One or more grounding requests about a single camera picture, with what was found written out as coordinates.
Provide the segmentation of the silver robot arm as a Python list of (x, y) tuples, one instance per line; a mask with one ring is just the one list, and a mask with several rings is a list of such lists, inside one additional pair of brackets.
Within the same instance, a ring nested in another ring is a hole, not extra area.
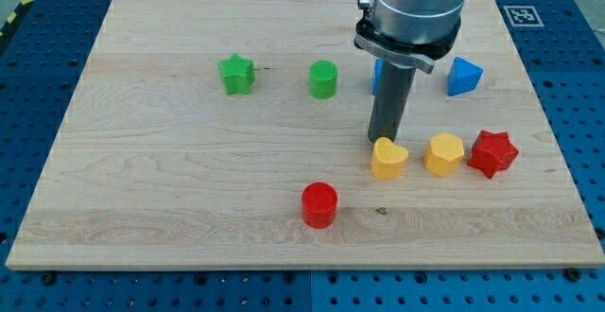
[(400, 68), (430, 74), (448, 54), (465, 0), (357, 0), (354, 45)]

